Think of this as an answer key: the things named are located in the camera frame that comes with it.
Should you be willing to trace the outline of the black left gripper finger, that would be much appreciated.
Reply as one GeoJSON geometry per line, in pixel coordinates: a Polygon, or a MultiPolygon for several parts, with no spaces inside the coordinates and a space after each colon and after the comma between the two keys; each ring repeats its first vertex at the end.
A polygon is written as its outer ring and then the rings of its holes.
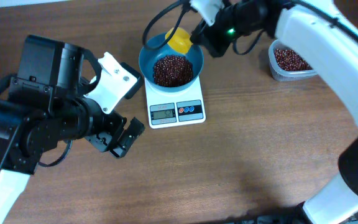
{"type": "Polygon", "coordinates": [[[121,62],[120,65],[127,70],[131,75],[133,75],[136,79],[136,83],[135,85],[126,93],[126,95],[124,96],[125,99],[129,100],[131,99],[138,91],[139,89],[142,87],[142,85],[144,84],[144,79],[142,78],[142,75],[135,70],[134,68],[132,68],[130,65],[128,65],[125,62],[121,62]]]}
{"type": "Polygon", "coordinates": [[[123,158],[132,147],[137,138],[145,131],[145,126],[137,118],[133,117],[127,129],[123,129],[120,135],[114,138],[109,152],[116,158],[123,158]]]}

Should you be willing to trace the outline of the yellow plastic measuring scoop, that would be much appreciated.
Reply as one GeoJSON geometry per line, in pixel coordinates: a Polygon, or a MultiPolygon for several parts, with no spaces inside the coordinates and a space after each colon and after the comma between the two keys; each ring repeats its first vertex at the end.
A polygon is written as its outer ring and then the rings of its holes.
{"type": "Polygon", "coordinates": [[[167,44],[180,54],[187,54],[193,45],[190,34],[181,27],[178,27],[167,44]]]}

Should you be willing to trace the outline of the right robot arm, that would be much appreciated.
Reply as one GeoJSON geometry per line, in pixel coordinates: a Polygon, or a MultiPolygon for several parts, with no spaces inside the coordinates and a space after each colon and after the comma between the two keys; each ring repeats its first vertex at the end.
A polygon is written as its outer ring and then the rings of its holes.
{"type": "MultiPolygon", "coordinates": [[[[243,35],[264,30],[303,57],[343,102],[358,127],[358,29],[332,1],[191,1],[203,21],[191,35],[213,57],[243,35]]],[[[358,138],[339,172],[303,203],[308,223],[341,223],[358,212],[358,138]]]]}

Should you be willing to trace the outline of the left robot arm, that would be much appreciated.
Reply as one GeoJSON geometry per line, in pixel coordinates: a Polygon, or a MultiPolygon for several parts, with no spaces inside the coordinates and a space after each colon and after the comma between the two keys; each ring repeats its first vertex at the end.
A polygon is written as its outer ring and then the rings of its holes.
{"type": "Polygon", "coordinates": [[[141,74],[111,54],[29,35],[19,70],[0,80],[0,223],[42,165],[65,142],[87,140],[124,157],[145,126],[115,111],[143,85],[141,74]]]}

